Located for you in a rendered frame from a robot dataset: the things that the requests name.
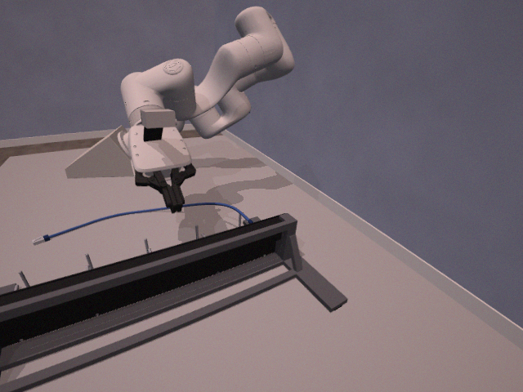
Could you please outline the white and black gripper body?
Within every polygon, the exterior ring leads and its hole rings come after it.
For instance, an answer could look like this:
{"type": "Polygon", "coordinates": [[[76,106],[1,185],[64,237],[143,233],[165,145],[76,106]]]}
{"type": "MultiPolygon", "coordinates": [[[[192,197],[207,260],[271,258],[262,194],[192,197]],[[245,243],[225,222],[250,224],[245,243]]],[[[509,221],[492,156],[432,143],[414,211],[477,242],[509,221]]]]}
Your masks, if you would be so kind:
{"type": "Polygon", "coordinates": [[[143,176],[153,176],[161,171],[165,180],[171,180],[172,168],[179,167],[179,172],[192,163],[190,152],[176,127],[164,127],[162,140],[143,140],[144,126],[141,119],[128,132],[128,149],[132,170],[142,172],[143,176]],[[135,169],[136,168],[136,169],[135,169]],[[144,173],[145,172],[145,173],[144,173]]]}

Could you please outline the blue patch cord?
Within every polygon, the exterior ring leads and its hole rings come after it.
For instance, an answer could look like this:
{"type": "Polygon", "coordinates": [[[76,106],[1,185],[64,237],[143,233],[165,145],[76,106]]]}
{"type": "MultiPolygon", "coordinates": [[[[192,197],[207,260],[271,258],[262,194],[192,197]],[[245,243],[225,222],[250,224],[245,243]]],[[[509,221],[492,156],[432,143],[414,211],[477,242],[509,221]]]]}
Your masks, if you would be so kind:
{"type": "MultiPolygon", "coordinates": [[[[191,204],[185,204],[183,205],[182,207],[191,207],[191,206],[199,206],[199,205],[220,205],[220,206],[224,206],[224,207],[229,207],[229,208],[232,208],[234,209],[235,211],[237,211],[249,224],[253,223],[249,218],[247,218],[238,208],[236,207],[233,207],[229,204],[225,204],[225,203],[191,203],[191,204]]],[[[74,229],[78,229],[78,228],[81,228],[83,226],[86,226],[86,225],[90,225],[92,223],[95,223],[97,221],[102,221],[102,220],[105,220],[105,219],[109,219],[109,218],[112,218],[112,217],[116,217],[116,216],[123,216],[123,215],[128,215],[128,214],[135,214],[135,213],[142,213],[142,212],[153,212],[153,211],[159,211],[159,210],[166,210],[166,209],[170,209],[170,208],[166,208],[166,207],[161,207],[161,208],[155,208],[155,209],[149,209],[149,210],[142,210],[142,211],[135,211],[135,212],[124,212],[124,213],[119,213],[119,214],[115,214],[115,215],[112,215],[112,216],[106,216],[106,217],[102,217],[100,219],[97,219],[97,220],[93,220],[93,221],[90,221],[90,222],[87,222],[85,224],[82,224],[82,225],[78,225],[78,226],[75,226],[71,229],[67,229],[67,230],[64,230],[64,231],[61,231],[59,233],[56,233],[56,234],[53,234],[53,235],[50,235],[49,238],[53,238],[55,236],[58,236],[60,234],[64,234],[64,233],[67,233],[69,231],[72,231],[74,229]]]]}

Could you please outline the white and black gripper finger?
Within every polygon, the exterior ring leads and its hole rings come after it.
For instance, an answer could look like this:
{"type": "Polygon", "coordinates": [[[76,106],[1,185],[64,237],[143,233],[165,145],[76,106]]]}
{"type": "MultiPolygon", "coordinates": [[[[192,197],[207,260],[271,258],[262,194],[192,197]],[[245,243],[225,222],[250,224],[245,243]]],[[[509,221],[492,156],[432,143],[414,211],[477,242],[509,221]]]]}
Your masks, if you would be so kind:
{"type": "Polygon", "coordinates": [[[179,172],[179,167],[172,168],[170,174],[172,182],[172,190],[177,201],[177,212],[181,212],[183,204],[185,204],[185,199],[183,193],[181,192],[181,185],[185,179],[191,178],[195,175],[196,169],[192,163],[188,166],[184,166],[185,170],[179,172]]]}
{"type": "Polygon", "coordinates": [[[166,207],[171,209],[172,213],[177,211],[177,201],[173,193],[172,187],[167,184],[161,171],[153,171],[154,175],[150,177],[143,176],[142,172],[136,171],[135,184],[136,186],[149,186],[158,190],[162,195],[166,207]]]}

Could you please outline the white ethernet plug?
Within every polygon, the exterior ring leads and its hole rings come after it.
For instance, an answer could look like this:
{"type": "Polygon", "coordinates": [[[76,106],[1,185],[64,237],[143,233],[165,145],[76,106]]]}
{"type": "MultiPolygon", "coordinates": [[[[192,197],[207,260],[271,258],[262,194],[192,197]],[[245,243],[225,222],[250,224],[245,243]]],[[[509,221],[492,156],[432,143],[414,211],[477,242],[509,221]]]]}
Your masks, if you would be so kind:
{"type": "Polygon", "coordinates": [[[36,245],[36,244],[43,243],[43,242],[46,242],[46,241],[49,241],[49,240],[50,240],[50,238],[49,238],[49,236],[47,234],[47,235],[44,235],[43,237],[36,238],[36,239],[34,239],[32,241],[33,241],[33,244],[36,245]]]}

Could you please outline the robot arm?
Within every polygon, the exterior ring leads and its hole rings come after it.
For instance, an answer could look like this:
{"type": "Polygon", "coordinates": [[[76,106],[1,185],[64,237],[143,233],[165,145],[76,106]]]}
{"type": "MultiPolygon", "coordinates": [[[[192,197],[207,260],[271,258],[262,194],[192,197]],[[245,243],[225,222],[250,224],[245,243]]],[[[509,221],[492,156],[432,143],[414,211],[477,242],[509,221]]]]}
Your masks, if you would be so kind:
{"type": "Polygon", "coordinates": [[[181,132],[186,120],[201,137],[212,138],[250,113],[245,90],[293,70],[292,52],[264,8],[241,11],[235,27],[241,39],[220,47],[199,86],[194,85],[191,65],[182,59],[165,61],[123,79],[120,89],[129,126],[141,119],[144,142],[162,140],[164,127],[181,132]]]}

